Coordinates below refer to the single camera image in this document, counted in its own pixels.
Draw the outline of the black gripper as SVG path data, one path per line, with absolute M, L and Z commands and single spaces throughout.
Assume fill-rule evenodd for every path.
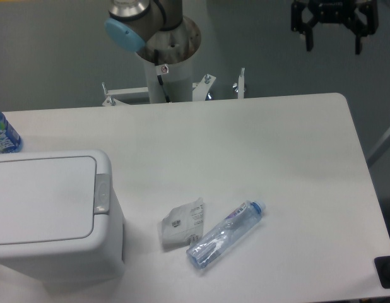
M 303 20 L 303 11 L 312 14 L 309 21 Z M 355 12 L 366 17 L 364 23 Z M 355 35 L 355 54 L 362 51 L 362 39 L 376 33 L 379 26 L 377 1 L 293 1 L 291 4 L 291 30 L 305 37 L 307 52 L 314 46 L 313 28 L 318 24 L 345 24 Z

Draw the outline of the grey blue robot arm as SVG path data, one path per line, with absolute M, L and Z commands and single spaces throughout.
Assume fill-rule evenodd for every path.
M 305 37 L 307 51 L 318 23 L 344 25 L 359 54 L 362 39 L 378 29 L 377 1 L 292 2 L 290 28 Z M 156 65 L 186 61 L 201 45 L 200 29 L 184 16 L 182 1 L 111 1 L 105 31 L 119 47 Z

